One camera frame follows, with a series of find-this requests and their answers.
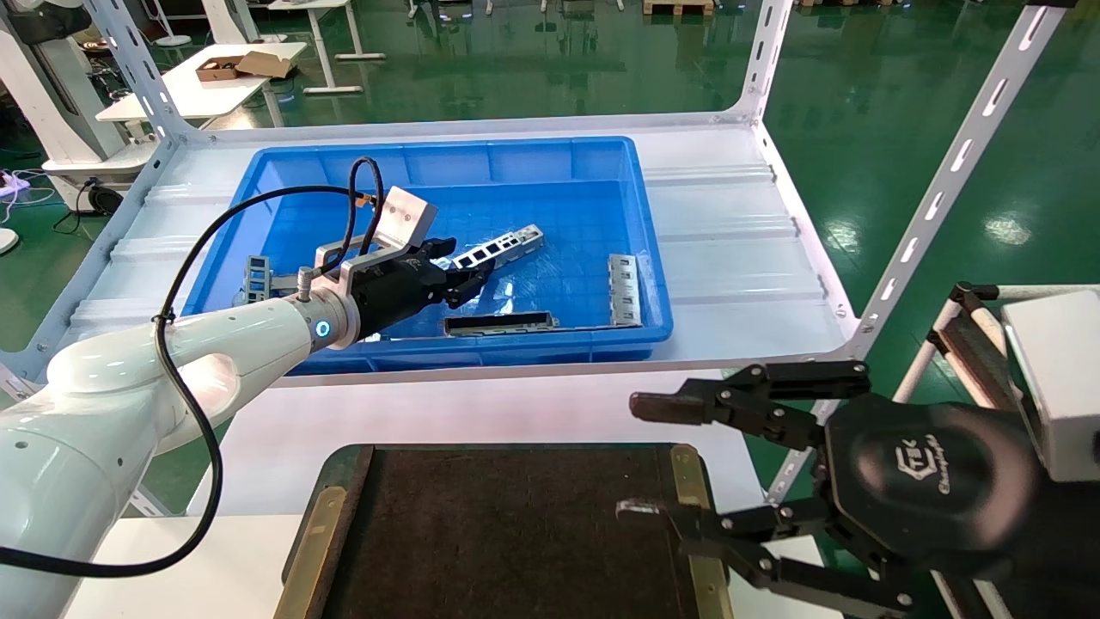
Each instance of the white table leg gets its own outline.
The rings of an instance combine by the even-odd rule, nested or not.
[[[272,114],[272,124],[275,126],[286,126],[283,122],[283,112],[278,109],[278,99],[275,98],[275,91],[272,90],[271,81],[264,81],[260,90],[264,93],[264,102],[267,103],[267,111]]]
[[[321,26],[317,23],[317,12],[314,9],[306,11],[309,13],[309,26],[314,29],[314,42],[317,44],[317,55],[321,58],[321,70],[324,71],[324,86],[302,88],[306,95],[321,92],[362,92],[361,86],[337,86],[337,80],[332,77],[332,66],[329,65],[329,52],[324,48],[324,38],[321,37]]]
[[[384,60],[385,54],[364,54],[363,43],[359,40],[359,25],[355,23],[355,11],[351,10],[351,2],[344,4],[348,13],[348,27],[351,30],[351,44],[355,47],[354,54],[337,54],[338,60]]]

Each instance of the green epoxy floor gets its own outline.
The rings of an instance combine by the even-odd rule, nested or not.
[[[408,20],[399,0],[356,0],[366,51],[388,59],[333,62],[337,82],[364,85],[364,93],[306,97],[302,87],[323,81],[310,47],[300,75],[276,87],[285,91],[283,114],[290,125],[316,125],[715,110],[736,100],[756,3],[743,10],[729,0],[713,19],[680,23],[644,20],[638,0],[626,0],[623,13],[602,0],[587,15],[564,14],[559,4],[543,15],[536,1],[504,0],[491,18],[481,2],[458,5],[444,9],[453,18],[444,23],[422,10]],[[792,13],[765,121],[857,308],[1021,7],[912,0]],[[1098,7],[1082,2],[1059,26],[905,290],[870,356],[879,391],[892,393],[955,280],[1097,280]],[[309,40],[305,15],[276,16],[257,13],[261,29]],[[331,54],[351,51],[342,12],[326,15],[322,29]],[[172,62],[174,54],[162,55]],[[257,97],[215,126],[270,122]],[[0,257],[7,350],[30,340],[89,246],[50,232],[56,214],[25,209],[9,223],[24,242]],[[965,398],[949,375],[936,366],[914,400]],[[750,449],[767,485],[783,452],[759,442]],[[183,509],[204,458],[189,445],[160,458],[146,480],[169,508]]]

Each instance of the black mat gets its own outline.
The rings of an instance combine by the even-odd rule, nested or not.
[[[380,447],[322,616],[697,617],[669,535],[615,518],[675,501],[670,447]]]

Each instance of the wooden pallet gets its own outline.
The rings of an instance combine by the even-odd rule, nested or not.
[[[682,15],[684,7],[698,7],[703,10],[704,15],[714,14],[714,0],[646,0],[641,4],[641,14],[653,14],[653,7],[672,7],[673,15]]]

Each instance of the cardboard box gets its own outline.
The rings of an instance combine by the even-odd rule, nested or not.
[[[221,81],[223,79],[237,79],[240,73],[237,65],[243,56],[215,56],[195,69],[199,81]]]
[[[249,52],[243,56],[210,58],[195,69],[195,74],[198,75],[199,81],[221,81],[249,75],[282,79],[290,73],[292,68],[290,60],[279,58],[274,54]]]
[[[282,79],[290,73],[290,60],[279,58],[275,54],[264,54],[263,52],[249,52],[237,64],[237,70],[264,77],[275,77]]]

